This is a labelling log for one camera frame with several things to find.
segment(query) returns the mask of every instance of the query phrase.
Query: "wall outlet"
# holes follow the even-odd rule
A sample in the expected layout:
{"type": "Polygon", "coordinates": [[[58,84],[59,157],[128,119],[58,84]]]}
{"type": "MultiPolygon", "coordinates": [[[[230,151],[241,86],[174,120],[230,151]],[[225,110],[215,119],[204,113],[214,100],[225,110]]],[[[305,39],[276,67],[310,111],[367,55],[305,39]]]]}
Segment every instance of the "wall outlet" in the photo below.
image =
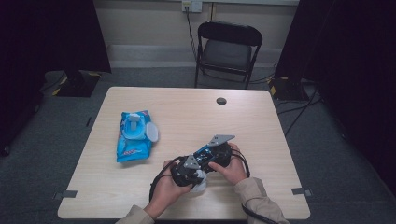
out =
{"type": "Polygon", "coordinates": [[[202,1],[181,1],[181,11],[202,12],[202,1]]]}

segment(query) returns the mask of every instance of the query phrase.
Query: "blue plastic pouch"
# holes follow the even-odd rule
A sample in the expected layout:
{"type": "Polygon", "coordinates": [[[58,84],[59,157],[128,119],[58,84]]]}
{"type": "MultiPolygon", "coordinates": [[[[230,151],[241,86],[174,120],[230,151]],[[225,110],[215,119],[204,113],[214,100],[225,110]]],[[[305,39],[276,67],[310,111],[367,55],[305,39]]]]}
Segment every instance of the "blue plastic pouch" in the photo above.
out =
{"type": "Polygon", "coordinates": [[[158,141],[158,129],[147,110],[122,112],[117,162],[143,160],[149,157],[152,142],[158,141]]]}

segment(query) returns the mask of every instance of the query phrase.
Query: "beige sleeve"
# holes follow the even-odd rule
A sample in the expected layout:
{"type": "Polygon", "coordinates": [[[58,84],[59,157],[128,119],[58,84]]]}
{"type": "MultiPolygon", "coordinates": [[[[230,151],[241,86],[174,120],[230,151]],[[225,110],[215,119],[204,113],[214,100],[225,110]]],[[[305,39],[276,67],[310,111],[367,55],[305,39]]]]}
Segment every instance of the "beige sleeve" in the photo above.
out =
{"type": "Polygon", "coordinates": [[[153,224],[154,220],[139,206],[132,206],[126,217],[120,219],[116,224],[153,224]]]}
{"type": "MultiPolygon", "coordinates": [[[[237,183],[234,187],[235,192],[239,195],[241,203],[254,213],[267,217],[279,224],[288,224],[289,222],[283,217],[277,203],[267,197],[264,185],[258,178],[247,178],[237,183]]],[[[247,216],[249,224],[259,224],[261,221],[247,216]]]]}

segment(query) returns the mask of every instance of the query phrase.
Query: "light wood table surface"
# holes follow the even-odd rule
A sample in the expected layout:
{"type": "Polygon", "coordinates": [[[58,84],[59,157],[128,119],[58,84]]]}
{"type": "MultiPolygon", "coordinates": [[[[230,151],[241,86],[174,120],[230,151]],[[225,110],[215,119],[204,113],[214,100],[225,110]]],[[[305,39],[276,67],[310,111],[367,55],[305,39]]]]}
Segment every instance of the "light wood table surface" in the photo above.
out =
{"type": "MultiPolygon", "coordinates": [[[[310,211],[274,104],[267,91],[113,87],[106,94],[91,134],[63,198],[61,218],[121,218],[133,204],[149,202],[150,183],[163,162],[189,155],[215,134],[231,140],[247,158],[251,176],[262,179],[285,218],[306,219],[310,211]],[[223,97],[226,105],[218,105],[223,97]],[[160,131],[148,159],[116,162],[122,112],[147,110],[160,131]]],[[[245,219],[233,186],[209,173],[201,193],[188,193],[160,219],[245,219]]]]}

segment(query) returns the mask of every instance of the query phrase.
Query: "controller with attached device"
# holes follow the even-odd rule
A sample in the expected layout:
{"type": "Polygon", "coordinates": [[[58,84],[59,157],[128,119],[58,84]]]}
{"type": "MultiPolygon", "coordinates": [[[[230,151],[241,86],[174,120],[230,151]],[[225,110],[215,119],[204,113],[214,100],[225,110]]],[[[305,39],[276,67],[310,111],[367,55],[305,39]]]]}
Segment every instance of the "controller with attached device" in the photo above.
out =
{"type": "Polygon", "coordinates": [[[230,164],[233,151],[227,141],[235,138],[234,135],[215,135],[212,140],[190,154],[181,157],[180,163],[171,169],[172,177],[175,183],[181,187],[192,184],[194,187],[201,184],[203,179],[199,176],[199,170],[209,173],[214,171],[210,168],[211,161],[226,167],[230,164]]]}

